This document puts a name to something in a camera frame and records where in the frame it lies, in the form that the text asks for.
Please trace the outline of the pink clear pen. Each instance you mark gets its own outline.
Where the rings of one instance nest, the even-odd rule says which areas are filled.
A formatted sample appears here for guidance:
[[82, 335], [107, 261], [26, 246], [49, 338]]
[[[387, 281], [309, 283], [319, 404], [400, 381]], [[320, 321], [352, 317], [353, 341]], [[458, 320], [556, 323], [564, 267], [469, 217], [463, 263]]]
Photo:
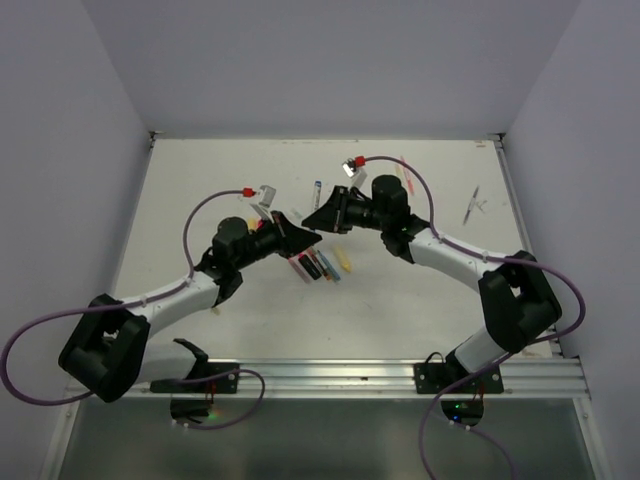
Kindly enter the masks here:
[[305, 284], [311, 283], [311, 278], [296, 259], [290, 258], [288, 263]]

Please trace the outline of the red orange-tipped pen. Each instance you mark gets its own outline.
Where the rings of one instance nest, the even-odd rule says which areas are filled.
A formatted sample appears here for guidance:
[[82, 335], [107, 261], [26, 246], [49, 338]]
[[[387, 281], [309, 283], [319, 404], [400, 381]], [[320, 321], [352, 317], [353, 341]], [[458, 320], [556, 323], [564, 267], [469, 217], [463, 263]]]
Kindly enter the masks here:
[[320, 273], [323, 275], [323, 277], [327, 280], [327, 281], [331, 281], [328, 277], [327, 274], [322, 266], [322, 264], [320, 263], [319, 257], [316, 253], [316, 250], [312, 247], [309, 249], [309, 256], [311, 257], [311, 259], [313, 260], [313, 262], [315, 263], [316, 267], [318, 268], [318, 270], [320, 271]]

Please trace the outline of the black highlighter body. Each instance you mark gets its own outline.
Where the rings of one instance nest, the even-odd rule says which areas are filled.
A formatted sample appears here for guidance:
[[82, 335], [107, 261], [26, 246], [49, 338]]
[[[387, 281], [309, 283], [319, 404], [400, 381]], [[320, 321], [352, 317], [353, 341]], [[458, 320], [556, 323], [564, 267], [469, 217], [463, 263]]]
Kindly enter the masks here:
[[303, 269], [306, 271], [306, 273], [313, 280], [318, 280], [323, 276], [321, 271], [318, 269], [318, 267], [315, 265], [315, 263], [310, 259], [310, 257], [307, 254], [300, 254], [297, 260], [300, 263], [300, 265], [303, 267]]

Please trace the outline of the blue capped white pen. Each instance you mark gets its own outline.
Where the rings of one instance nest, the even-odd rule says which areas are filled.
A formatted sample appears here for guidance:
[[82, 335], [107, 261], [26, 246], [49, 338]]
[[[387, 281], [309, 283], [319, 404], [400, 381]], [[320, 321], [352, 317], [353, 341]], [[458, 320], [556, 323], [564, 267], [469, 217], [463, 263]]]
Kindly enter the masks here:
[[320, 206], [322, 183], [319, 180], [314, 182], [312, 196], [312, 211], [315, 212]]

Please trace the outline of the yellow highlighter pen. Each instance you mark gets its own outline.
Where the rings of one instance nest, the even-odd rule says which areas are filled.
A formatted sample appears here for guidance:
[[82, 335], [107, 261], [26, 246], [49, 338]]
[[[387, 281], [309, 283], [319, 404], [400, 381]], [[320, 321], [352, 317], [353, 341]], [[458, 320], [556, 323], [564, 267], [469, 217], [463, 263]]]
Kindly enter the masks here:
[[332, 247], [333, 254], [335, 255], [340, 267], [347, 273], [352, 272], [352, 262], [347, 256], [345, 250], [340, 245], [334, 245]]

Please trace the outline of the green clear pen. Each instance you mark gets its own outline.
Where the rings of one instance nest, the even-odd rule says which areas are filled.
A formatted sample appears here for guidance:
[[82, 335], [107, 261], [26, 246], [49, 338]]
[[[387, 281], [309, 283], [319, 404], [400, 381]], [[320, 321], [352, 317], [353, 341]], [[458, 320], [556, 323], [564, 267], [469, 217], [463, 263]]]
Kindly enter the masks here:
[[322, 264], [322, 266], [323, 266], [323, 268], [324, 268], [324, 270], [325, 270], [325, 272], [326, 272], [326, 274], [327, 274], [327, 277], [328, 277], [328, 278], [329, 278], [333, 283], [336, 283], [335, 277], [333, 276], [333, 274], [332, 274], [332, 273], [331, 273], [331, 271], [329, 270], [329, 267], [326, 265], [326, 262], [325, 262], [322, 258], [320, 258], [319, 260], [320, 260], [320, 263]]

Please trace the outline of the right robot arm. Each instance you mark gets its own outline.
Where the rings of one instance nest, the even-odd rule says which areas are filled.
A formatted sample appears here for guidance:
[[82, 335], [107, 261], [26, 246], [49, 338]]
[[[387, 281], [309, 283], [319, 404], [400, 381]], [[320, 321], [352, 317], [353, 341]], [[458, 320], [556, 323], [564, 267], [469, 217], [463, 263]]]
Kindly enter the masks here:
[[371, 197], [355, 187], [336, 186], [302, 225], [335, 234], [354, 227], [376, 230], [391, 255], [435, 269], [479, 294], [484, 326], [444, 360], [445, 379], [454, 391], [470, 391], [480, 382], [482, 369], [521, 352], [562, 315], [549, 282], [533, 265], [535, 257], [521, 250], [500, 262], [487, 254], [475, 258], [460, 252], [411, 212], [408, 193], [392, 175], [373, 180]]

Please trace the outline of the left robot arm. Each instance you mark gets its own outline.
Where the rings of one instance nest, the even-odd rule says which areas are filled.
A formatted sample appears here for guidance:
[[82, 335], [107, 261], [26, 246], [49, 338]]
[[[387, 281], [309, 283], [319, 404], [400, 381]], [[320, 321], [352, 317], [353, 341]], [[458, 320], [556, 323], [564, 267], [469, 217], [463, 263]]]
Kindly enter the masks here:
[[106, 403], [143, 382], [171, 382], [185, 392], [197, 392], [216, 375], [208, 355], [184, 339], [158, 348], [150, 347], [149, 339], [228, 300], [243, 282], [242, 269], [271, 254], [289, 259], [321, 239], [279, 211], [255, 231], [239, 217], [226, 218], [199, 263], [167, 291], [123, 300], [107, 294], [96, 297], [64, 345], [58, 364]]

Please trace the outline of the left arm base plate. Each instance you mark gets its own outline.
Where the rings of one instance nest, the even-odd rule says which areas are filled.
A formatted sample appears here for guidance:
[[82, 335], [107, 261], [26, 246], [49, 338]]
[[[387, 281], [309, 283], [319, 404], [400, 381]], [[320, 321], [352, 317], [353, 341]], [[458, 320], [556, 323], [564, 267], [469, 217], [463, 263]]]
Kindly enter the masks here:
[[155, 394], [235, 394], [240, 365], [231, 362], [205, 362], [194, 366], [184, 380], [157, 380], [149, 390]]

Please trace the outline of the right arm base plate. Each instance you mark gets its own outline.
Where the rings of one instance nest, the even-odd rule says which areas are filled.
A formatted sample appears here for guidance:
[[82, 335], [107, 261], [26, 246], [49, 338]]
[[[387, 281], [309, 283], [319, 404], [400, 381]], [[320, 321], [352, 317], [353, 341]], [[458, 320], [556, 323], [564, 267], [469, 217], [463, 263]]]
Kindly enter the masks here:
[[[466, 377], [468, 372], [449, 355], [442, 357], [438, 352], [426, 360], [413, 364], [413, 379], [418, 394], [437, 394], [449, 385]], [[498, 366], [458, 386], [456, 394], [501, 394], [505, 391]]]

